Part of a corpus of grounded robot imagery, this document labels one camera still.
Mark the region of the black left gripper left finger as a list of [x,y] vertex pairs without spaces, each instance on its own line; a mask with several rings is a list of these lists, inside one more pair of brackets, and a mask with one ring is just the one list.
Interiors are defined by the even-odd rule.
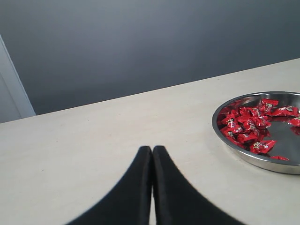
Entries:
[[70,225],[148,225],[153,180],[149,146],[141,146],[117,184]]

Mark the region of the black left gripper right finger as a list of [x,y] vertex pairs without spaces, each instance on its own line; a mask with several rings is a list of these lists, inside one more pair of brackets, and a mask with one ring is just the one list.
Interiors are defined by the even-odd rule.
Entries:
[[241,225],[203,195],[183,176],[164,146],[155,146],[153,197],[158,225]]

